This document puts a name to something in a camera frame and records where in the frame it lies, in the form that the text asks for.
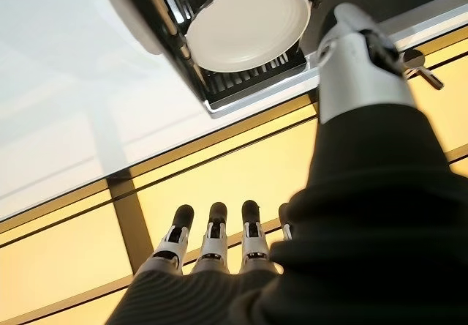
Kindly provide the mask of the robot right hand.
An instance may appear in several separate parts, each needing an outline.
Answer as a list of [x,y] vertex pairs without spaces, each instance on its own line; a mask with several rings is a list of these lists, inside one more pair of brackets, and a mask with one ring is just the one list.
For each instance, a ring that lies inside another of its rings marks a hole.
[[248,271],[150,258],[109,324],[465,324],[467,179],[416,108],[394,44],[353,4],[322,25],[319,124],[291,235]]

